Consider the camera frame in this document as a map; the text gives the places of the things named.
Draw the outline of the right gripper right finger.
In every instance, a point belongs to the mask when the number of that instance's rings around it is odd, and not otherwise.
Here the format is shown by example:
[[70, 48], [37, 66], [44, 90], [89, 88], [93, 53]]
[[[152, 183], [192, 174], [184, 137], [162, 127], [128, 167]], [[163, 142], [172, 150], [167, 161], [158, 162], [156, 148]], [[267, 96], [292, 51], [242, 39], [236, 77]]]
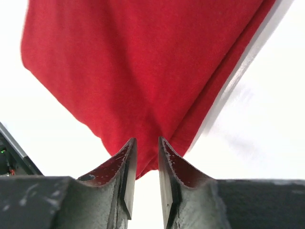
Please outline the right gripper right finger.
[[166, 229], [302, 229], [305, 182], [214, 179], [158, 140], [163, 224]]

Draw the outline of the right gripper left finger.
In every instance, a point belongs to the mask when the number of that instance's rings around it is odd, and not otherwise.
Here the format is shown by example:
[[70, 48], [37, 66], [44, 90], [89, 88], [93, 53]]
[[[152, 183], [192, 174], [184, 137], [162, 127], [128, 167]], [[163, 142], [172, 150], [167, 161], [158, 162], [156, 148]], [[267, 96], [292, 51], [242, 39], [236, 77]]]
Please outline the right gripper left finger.
[[3, 229], [125, 229], [132, 217], [137, 141], [91, 172], [0, 179]]

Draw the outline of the dark red t shirt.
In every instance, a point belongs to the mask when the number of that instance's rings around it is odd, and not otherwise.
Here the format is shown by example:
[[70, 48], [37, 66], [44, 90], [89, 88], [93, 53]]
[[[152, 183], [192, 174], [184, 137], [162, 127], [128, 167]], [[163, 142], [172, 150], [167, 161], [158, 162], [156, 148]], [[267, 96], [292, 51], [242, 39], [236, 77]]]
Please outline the dark red t shirt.
[[137, 177], [157, 139], [180, 155], [272, 0], [31, 0], [24, 66], [114, 155], [138, 141]]

